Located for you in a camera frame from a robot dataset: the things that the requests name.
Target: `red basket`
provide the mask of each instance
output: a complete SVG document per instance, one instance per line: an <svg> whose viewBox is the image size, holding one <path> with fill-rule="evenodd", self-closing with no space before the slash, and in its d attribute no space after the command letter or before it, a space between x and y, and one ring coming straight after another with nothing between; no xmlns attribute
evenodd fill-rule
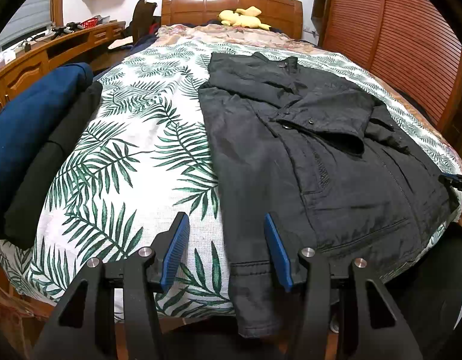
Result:
<svg viewBox="0 0 462 360"><path fill-rule="evenodd" d="M92 17L91 19L83 21L83 23L81 23L81 25L84 28L91 28L91 27L94 27L97 23L98 23L98 18L97 17Z"/></svg>

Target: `headboard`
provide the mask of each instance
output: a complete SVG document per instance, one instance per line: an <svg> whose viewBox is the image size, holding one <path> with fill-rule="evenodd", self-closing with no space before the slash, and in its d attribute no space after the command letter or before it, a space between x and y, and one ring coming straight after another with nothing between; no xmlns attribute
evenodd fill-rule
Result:
<svg viewBox="0 0 462 360"><path fill-rule="evenodd" d="M264 24L282 30L290 38L301 39L302 2L298 0L163 0L161 24L201 25L216 19L222 10L252 5L262 11L259 19Z"/></svg>

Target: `bedsheet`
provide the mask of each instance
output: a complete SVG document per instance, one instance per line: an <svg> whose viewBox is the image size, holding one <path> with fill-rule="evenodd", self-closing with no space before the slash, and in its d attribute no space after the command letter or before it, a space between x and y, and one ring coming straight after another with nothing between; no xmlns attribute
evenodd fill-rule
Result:
<svg viewBox="0 0 462 360"><path fill-rule="evenodd" d="M161 35L161 42L100 78L102 103L54 179L34 247L22 251L0 240L0 263L19 293L55 303L89 257L126 258L151 244L176 213L184 211L190 218L189 245L174 285L156 296L158 312L180 317L233 314L218 180L197 97L197 88L208 77L212 52L258 51L273 60L295 55L303 66L343 76L381 99L442 171L462 174L462 161L438 133L424 128L403 99L398 101L384 83L341 54L317 49L309 54L222 37L205 42L190 35ZM450 220L457 220L462 210L462 192L456 194L460 209ZM436 229L421 255L446 226ZM123 318L120 291L115 293L115 317Z"/></svg>

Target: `stuffed animal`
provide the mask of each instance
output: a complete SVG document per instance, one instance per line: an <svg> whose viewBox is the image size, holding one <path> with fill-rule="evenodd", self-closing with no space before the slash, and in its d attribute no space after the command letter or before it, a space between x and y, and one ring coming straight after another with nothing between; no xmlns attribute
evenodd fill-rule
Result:
<svg viewBox="0 0 462 360"><path fill-rule="evenodd" d="M223 26L261 28L262 30L269 31L271 26L261 23L261 20L256 17L260 14L261 11L256 7L249 7L248 9L239 8L236 12L226 9L218 15L218 18L221 20Z"/></svg>

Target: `palm leaf pattern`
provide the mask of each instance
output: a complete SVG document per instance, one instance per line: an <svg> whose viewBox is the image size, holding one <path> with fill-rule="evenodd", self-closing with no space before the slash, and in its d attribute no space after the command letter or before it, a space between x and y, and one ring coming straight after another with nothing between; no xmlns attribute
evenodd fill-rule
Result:
<svg viewBox="0 0 462 360"><path fill-rule="evenodd" d="M156 294L158 311L182 317L233 313L220 234L218 179L197 107L197 89L208 78L212 52L261 52L275 60L296 56L302 66L345 77L382 100L396 123L442 171L459 171L446 145L366 70L340 54L306 55L190 39L149 47L101 77L102 105L50 187L35 246L21 251L0 240L0 263L20 293L57 301L89 257L126 258L167 230L166 223L157 226L163 217L172 221L176 211L186 211L192 228L206 231L191 233L174 285L167 294ZM462 205L462 193L458 196ZM148 203L152 197L157 199ZM436 230L421 255L439 240L445 226ZM386 280L410 265L389 273ZM122 321L119 296L115 309L116 320Z"/></svg>

